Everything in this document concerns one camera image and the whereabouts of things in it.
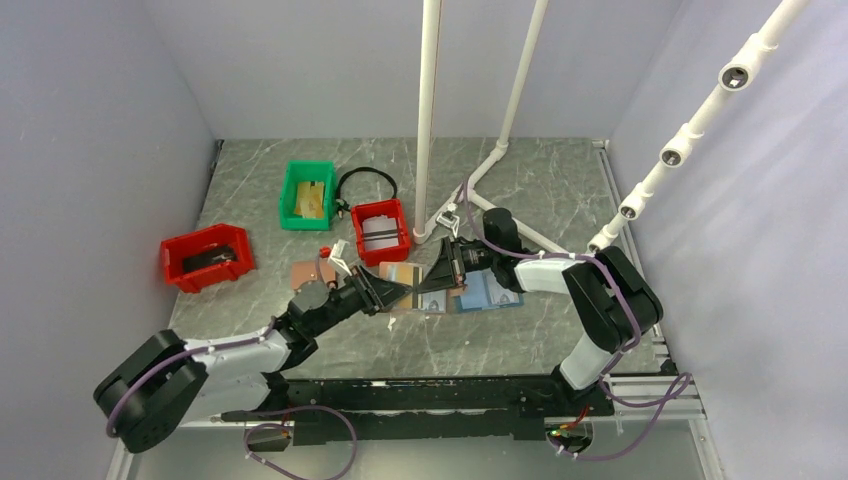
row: red plastic container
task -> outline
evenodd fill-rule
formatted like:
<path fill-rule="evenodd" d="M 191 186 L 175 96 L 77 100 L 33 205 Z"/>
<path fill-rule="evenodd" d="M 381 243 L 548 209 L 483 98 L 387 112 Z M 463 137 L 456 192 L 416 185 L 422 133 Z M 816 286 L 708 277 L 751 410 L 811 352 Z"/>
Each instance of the red plastic container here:
<path fill-rule="evenodd" d="M 400 200 L 392 198 L 382 202 L 357 205 L 350 210 L 350 215 L 353 218 L 353 228 L 356 230 L 356 250 L 359 252 L 359 258 L 365 262 L 366 267 L 377 266 L 380 262 L 402 262 L 409 256 L 409 249 L 412 244 L 409 241 L 409 231 L 406 229 L 406 220 L 403 218 L 403 207 L 400 205 Z M 380 215 L 397 220 L 399 245 L 365 251 L 362 222 Z"/>
<path fill-rule="evenodd" d="M 183 261 L 186 258 L 225 245 L 233 249 L 236 260 L 184 272 Z M 225 223 L 165 240 L 159 251 L 165 269 L 165 283 L 177 285 L 186 293 L 199 293 L 204 287 L 224 280 L 234 281 L 256 268 L 247 231 Z"/>

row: table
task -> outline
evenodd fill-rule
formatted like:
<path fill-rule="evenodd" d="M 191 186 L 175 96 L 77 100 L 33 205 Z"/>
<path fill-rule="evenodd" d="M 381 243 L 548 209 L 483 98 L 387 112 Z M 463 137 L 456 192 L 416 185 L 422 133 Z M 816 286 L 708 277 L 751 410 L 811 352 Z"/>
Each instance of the table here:
<path fill-rule="evenodd" d="M 482 162 L 495 138 L 439 138 L 431 147 L 428 213 Z M 289 160 L 330 160 L 339 175 L 362 165 L 379 168 L 398 182 L 411 226 L 414 206 L 414 138 L 238 140 L 223 144 L 198 228 L 229 223 L 247 229 L 256 260 L 236 282 L 199 294 L 180 293 L 170 328 L 184 338 L 217 338 L 266 325 L 286 309 L 293 292 L 289 268 L 314 258 L 321 246 L 355 239 L 349 216 L 329 232 L 280 228 L 277 202 Z M 585 138 L 510 141 L 499 164 L 476 189 L 493 203 L 570 251 L 587 241 L 614 213 L 607 181 L 592 142 Z M 372 174 L 344 185 L 351 205 L 387 199 L 391 187 Z M 479 222 L 481 212 L 476 211 Z M 434 232 L 414 248 L 410 261 L 430 265 L 438 253 Z M 460 233 L 472 238 L 465 221 Z M 388 328 L 391 316 L 396 318 Z M 582 332 L 571 297 L 525 294 L 524 305 L 466 314 L 357 314 L 324 333 L 319 349 L 288 378 L 381 378 L 408 376 L 549 373 L 571 351 Z M 616 372 L 656 372 L 651 342 L 627 355 Z"/>

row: gray marble surface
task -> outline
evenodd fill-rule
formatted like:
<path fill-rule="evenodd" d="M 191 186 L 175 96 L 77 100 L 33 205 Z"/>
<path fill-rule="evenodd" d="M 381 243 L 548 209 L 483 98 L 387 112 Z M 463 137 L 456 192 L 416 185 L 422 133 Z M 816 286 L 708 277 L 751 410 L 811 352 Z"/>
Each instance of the gray marble surface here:
<path fill-rule="evenodd" d="M 433 141 L 428 213 L 486 158 L 494 142 L 494 138 Z M 398 196 L 412 228 L 415 151 L 414 138 L 226 141 L 198 228 L 224 222 L 247 229 L 257 269 L 199 294 L 180 293 L 171 328 L 188 338 L 258 329 L 283 312 L 293 296 L 289 286 L 293 262 L 312 259 L 319 247 L 338 238 L 354 241 L 349 216 L 334 220 L 329 232 L 280 228 L 277 202 L 289 160 L 331 160 L 339 175 L 361 165 L 388 172 L 398 181 Z M 506 156 L 478 183 L 477 191 L 564 248 L 584 251 L 614 212 L 592 153 L 588 139 L 512 139 Z M 354 175 L 344 185 L 343 197 L 352 205 L 390 196 L 388 183 L 370 174 Z M 480 213 L 475 213 L 478 221 Z M 460 233 L 472 237 L 465 222 Z M 438 237 L 443 235 L 437 231 L 416 247 L 410 261 L 432 264 Z M 467 314 L 357 314 L 324 333 L 319 350 L 286 376 L 548 373 L 577 343 L 582 327 L 568 295 L 526 294 L 524 300 L 520 308 Z M 390 330 L 391 316 L 396 321 Z M 650 342 L 626 356 L 616 371 L 657 371 Z"/>

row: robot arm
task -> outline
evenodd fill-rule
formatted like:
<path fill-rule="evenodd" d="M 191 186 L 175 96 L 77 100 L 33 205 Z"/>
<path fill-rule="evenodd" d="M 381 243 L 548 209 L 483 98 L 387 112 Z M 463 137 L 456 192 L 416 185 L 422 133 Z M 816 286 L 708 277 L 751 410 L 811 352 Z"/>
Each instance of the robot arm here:
<path fill-rule="evenodd" d="M 509 252 L 530 253 L 521 245 L 518 228 L 509 210 L 494 208 L 483 214 L 486 240 Z M 662 305 L 653 290 L 618 247 L 595 254 L 621 289 L 642 334 L 659 322 Z M 598 268 L 565 258 L 520 260 L 502 255 L 482 241 L 461 237 L 442 239 L 439 258 L 424 277 L 419 291 L 462 287 L 465 274 L 490 268 L 498 283 L 515 292 L 571 294 L 583 334 L 574 350 L 554 370 L 572 394 L 589 389 L 614 355 L 633 340 L 633 328 L 618 300 L 610 293 Z"/>
<path fill-rule="evenodd" d="M 318 349 L 316 337 L 356 312 L 384 311 L 409 292 L 406 285 L 352 267 L 338 289 L 306 283 L 285 313 L 256 332 L 183 340 L 173 330 L 163 330 L 100 383 L 94 400 L 112 420 L 110 433 L 128 451 L 143 452 L 181 423 L 262 409 L 288 388 L 273 374 L 306 360 Z"/>

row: green plastic container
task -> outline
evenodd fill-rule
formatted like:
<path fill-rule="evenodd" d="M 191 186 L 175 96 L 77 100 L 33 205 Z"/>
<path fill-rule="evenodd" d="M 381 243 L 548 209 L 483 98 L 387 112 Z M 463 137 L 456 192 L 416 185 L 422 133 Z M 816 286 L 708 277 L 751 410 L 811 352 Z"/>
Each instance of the green plastic container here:
<path fill-rule="evenodd" d="M 324 218 L 303 218 L 294 214 L 297 184 L 300 182 L 324 182 Z M 329 230 L 330 221 L 336 214 L 337 183 L 333 162 L 289 162 L 280 193 L 280 226 L 284 230 Z"/>

